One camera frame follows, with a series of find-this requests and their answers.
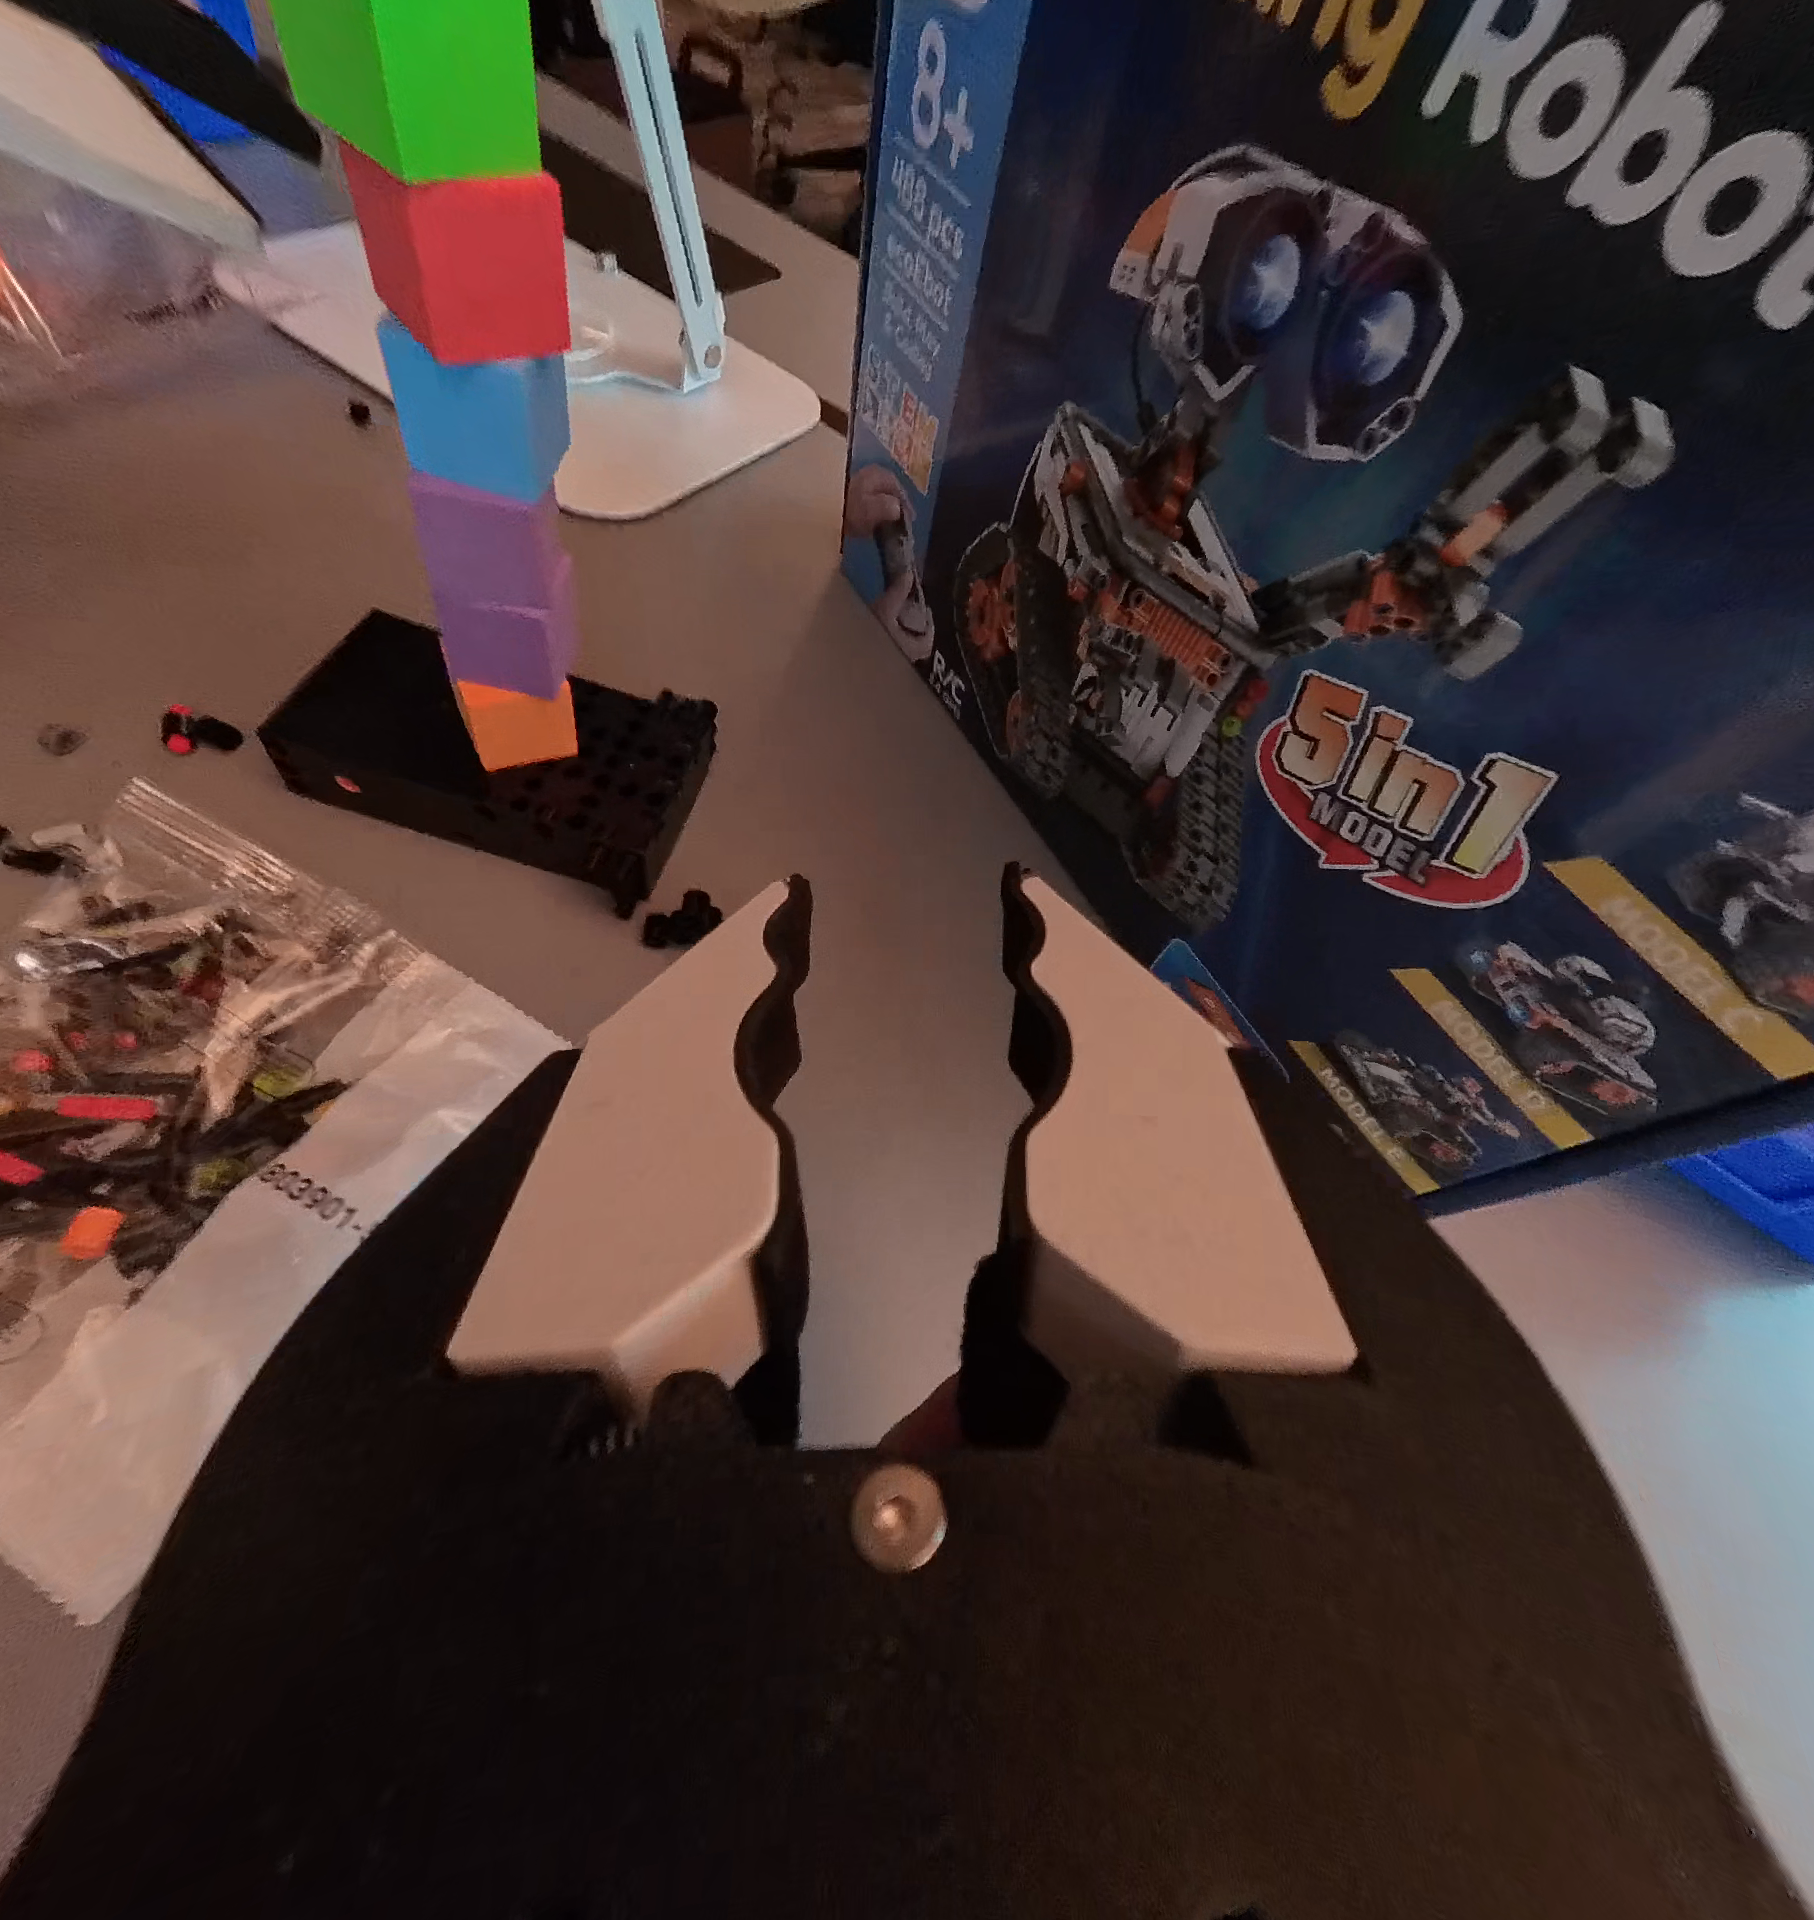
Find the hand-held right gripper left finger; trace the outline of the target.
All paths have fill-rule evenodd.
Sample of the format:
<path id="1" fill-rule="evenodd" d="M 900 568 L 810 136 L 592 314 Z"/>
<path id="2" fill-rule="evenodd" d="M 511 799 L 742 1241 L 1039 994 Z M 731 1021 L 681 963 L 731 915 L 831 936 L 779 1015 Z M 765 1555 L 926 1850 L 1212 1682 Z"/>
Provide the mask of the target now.
<path id="1" fill-rule="evenodd" d="M 580 1372 L 643 1420 L 681 1372 L 798 1440 L 808 1250 L 775 1103 L 801 1066 L 812 891 L 778 880 L 599 1021 L 446 1357 L 469 1377 Z"/>

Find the black office chair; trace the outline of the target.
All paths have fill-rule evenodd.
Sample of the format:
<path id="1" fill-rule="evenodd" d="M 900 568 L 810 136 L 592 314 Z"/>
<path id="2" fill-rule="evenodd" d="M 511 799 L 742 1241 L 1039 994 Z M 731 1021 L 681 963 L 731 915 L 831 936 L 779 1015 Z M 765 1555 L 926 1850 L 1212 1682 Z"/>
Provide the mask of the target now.
<path id="1" fill-rule="evenodd" d="M 680 70 L 745 117 L 745 161 L 707 170 L 801 226 L 847 226 L 867 173 L 877 5 L 668 3 L 660 14 Z"/>

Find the white book stand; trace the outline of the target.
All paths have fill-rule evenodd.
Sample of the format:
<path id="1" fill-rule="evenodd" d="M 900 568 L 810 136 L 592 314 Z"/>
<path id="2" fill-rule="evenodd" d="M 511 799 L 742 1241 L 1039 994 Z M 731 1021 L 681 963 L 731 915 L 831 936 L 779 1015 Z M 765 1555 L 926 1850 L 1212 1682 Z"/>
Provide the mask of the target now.
<path id="1" fill-rule="evenodd" d="M 655 5 L 593 5 L 612 57 L 670 293 L 612 253 L 567 242 L 573 336 L 564 382 L 569 447 L 558 508 L 597 520 L 657 516 L 791 446 L 822 421 L 819 397 L 752 349 L 727 343 L 725 296 L 704 234 L 695 173 Z M 215 272 L 219 291 L 380 397 L 393 395 L 386 314 L 358 221 L 285 234 Z"/>

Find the clear printed plastic bag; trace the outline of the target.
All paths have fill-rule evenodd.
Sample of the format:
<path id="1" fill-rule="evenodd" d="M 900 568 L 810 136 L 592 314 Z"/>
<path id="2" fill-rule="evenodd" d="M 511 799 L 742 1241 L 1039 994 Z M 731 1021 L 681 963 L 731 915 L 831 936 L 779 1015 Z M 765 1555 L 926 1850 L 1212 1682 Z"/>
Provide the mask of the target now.
<path id="1" fill-rule="evenodd" d="M 225 296 L 198 237 L 0 153 L 0 404 L 155 363 Z"/>

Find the orange foam cube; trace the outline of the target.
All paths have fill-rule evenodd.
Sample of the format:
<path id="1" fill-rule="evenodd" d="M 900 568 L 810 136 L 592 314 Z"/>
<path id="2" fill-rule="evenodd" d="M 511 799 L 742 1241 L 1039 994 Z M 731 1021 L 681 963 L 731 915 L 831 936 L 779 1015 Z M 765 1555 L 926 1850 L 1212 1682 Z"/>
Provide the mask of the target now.
<path id="1" fill-rule="evenodd" d="M 478 681 L 456 681 L 453 693 L 480 769 L 506 774 L 578 752 L 571 681 L 553 695 L 529 695 Z"/>

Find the black perforated building plate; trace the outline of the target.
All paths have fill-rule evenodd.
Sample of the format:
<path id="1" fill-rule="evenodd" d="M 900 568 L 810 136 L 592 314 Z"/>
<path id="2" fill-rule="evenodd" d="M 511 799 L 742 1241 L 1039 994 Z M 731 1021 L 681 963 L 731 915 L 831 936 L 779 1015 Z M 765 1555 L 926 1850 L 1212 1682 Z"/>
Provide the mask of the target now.
<path id="1" fill-rule="evenodd" d="M 300 799 L 578 881 L 627 920 L 702 793 L 718 710 L 578 678 L 569 689 L 574 754 L 485 772 L 439 634 L 370 611 L 255 735 Z"/>

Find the clear bag of building parts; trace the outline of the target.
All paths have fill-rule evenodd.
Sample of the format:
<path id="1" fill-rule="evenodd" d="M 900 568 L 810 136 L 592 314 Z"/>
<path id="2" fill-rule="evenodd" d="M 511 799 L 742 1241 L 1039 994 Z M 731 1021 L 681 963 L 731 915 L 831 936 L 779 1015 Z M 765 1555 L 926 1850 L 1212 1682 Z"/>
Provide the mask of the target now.
<path id="1" fill-rule="evenodd" d="M 146 782 L 11 834 L 0 941 L 0 1561 L 136 1592 L 294 1320 L 562 1042 Z"/>

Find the red foam cube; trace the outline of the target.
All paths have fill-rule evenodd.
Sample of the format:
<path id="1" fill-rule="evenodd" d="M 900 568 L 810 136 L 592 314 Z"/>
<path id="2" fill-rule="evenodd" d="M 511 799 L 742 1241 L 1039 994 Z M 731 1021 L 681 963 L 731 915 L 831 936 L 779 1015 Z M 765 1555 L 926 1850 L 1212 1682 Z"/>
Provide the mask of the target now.
<path id="1" fill-rule="evenodd" d="M 571 349 L 556 180 L 411 185 L 351 144 L 340 160 L 372 287 L 435 362 L 472 367 Z"/>

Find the blue toy robot box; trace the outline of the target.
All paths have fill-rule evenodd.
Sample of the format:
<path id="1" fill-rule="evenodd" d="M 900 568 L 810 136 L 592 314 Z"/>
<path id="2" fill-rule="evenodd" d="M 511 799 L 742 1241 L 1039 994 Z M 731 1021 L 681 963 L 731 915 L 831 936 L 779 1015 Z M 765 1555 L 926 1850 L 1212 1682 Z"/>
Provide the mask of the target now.
<path id="1" fill-rule="evenodd" d="M 879 5 L 843 571 L 1418 1196 L 1814 1122 L 1814 5 Z"/>

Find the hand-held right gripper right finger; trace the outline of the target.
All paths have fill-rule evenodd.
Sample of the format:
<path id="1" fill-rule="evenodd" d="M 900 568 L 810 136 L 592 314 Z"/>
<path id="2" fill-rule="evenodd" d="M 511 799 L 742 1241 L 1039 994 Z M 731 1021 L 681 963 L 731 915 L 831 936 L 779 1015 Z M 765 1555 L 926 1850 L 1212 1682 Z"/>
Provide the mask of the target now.
<path id="1" fill-rule="evenodd" d="M 1339 1380 L 1360 1350 L 1235 1053 L 1019 863 L 998 880 L 1011 1133 L 968 1285 L 966 1440 L 1039 1443 L 1097 1381 Z"/>

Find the green foam cube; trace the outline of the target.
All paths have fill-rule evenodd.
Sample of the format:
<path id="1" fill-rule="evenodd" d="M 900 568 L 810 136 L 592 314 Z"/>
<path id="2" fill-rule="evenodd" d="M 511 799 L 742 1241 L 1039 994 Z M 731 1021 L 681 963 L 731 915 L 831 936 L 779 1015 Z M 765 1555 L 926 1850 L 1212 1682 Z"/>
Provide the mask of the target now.
<path id="1" fill-rule="evenodd" d="M 408 185 L 540 171 L 524 3 L 272 3 L 296 106 Z"/>

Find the bright blue object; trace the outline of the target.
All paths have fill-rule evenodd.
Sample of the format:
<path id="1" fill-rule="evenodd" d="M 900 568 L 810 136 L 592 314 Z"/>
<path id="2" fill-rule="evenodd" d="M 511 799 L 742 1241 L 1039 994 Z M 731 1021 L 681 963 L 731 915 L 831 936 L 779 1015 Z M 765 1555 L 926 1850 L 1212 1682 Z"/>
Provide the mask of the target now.
<path id="1" fill-rule="evenodd" d="M 1665 1169 L 1814 1264 L 1814 1125 L 1679 1158 Z"/>

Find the blue foam cube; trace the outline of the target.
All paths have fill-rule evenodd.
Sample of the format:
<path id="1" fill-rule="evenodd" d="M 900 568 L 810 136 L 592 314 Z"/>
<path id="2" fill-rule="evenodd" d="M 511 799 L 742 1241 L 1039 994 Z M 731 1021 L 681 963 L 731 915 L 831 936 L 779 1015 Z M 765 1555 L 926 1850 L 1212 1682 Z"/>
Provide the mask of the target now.
<path id="1" fill-rule="evenodd" d="M 391 316 L 373 333 L 413 473 L 524 504 L 553 492 L 571 446 L 562 355 L 446 365 Z"/>

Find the purple foam cube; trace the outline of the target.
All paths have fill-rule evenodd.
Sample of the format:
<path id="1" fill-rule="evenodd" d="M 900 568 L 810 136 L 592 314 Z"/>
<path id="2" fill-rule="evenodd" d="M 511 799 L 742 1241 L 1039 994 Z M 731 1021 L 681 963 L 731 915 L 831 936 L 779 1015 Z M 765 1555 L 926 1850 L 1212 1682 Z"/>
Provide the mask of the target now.
<path id="1" fill-rule="evenodd" d="M 450 609 L 532 609 L 564 560 L 553 492 L 532 499 L 411 471 L 406 480 L 428 593 Z"/>
<path id="2" fill-rule="evenodd" d="M 436 602 L 440 658 L 456 684 L 530 701 L 553 701 L 574 660 L 571 591 L 529 606 Z"/>

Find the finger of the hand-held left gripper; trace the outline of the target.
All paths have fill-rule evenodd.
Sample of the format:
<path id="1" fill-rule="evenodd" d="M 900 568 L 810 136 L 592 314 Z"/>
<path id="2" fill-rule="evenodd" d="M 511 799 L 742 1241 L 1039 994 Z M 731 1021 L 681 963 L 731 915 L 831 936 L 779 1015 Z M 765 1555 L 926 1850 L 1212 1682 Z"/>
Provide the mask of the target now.
<path id="1" fill-rule="evenodd" d="M 109 54 L 291 156 L 322 160 L 320 133 L 255 54 L 174 3 L 0 3 L 0 154 L 200 242 L 250 248 L 255 213 Z"/>

